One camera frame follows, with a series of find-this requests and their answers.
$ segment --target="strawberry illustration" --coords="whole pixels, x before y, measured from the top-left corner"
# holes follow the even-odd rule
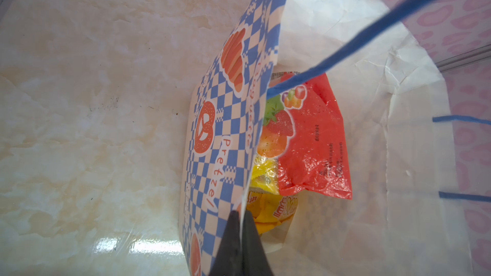
[[[292,137],[293,123],[288,113],[285,110],[280,110],[274,115],[274,118],[276,118],[276,120],[271,119],[266,125],[266,128],[272,133]]]

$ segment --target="fruit illustration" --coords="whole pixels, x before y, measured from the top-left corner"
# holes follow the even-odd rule
[[[232,34],[225,43],[224,50],[221,54],[221,66],[225,70],[225,75],[231,82],[231,86],[237,92],[242,91],[242,38],[246,33],[245,29]]]
[[[266,158],[279,156],[286,149],[288,137],[271,132],[268,128],[263,128],[257,153]]]
[[[273,133],[284,135],[287,137],[293,136],[293,123],[290,115],[285,110],[281,110],[275,115],[276,121],[270,120],[265,127]]]
[[[201,249],[198,238],[193,234],[191,238],[191,253],[189,256],[189,265],[191,266],[192,276],[201,276]]]
[[[277,157],[286,150],[288,137],[293,135],[292,119],[285,111],[280,95],[268,99],[257,153],[267,158]]]
[[[304,86],[298,86],[295,88],[295,97],[297,97],[298,99],[304,99],[306,92],[307,90]]]
[[[307,96],[307,89],[301,85],[294,89],[284,92],[281,95],[281,101],[287,109],[296,108],[300,109],[302,107],[302,101]]]
[[[201,107],[194,135],[194,151],[197,153],[206,152],[214,137],[213,126],[215,125],[215,106],[210,101],[205,101]]]

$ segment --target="yellow wrapper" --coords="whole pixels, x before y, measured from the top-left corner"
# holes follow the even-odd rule
[[[297,195],[249,192],[247,210],[252,213],[259,234],[272,230],[292,218],[297,207]]]
[[[251,190],[279,195],[278,161],[256,155],[251,179]]]

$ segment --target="red plastic package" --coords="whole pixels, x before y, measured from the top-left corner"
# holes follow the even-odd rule
[[[283,196],[309,190],[352,199],[343,117],[325,74],[267,101],[258,154],[277,157]]]

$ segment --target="checkered paper bag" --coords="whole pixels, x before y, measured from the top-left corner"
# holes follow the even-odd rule
[[[285,2],[251,0],[193,92],[179,218],[192,275],[210,272],[228,215],[247,196]]]
[[[192,95],[179,233],[193,276],[213,266],[231,210],[244,210],[274,72],[305,71],[387,11],[380,0],[251,0]],[[314,192],[279,249],[277,275],[471,274],[445,82],[399,24],[329,72],[353,199]]]

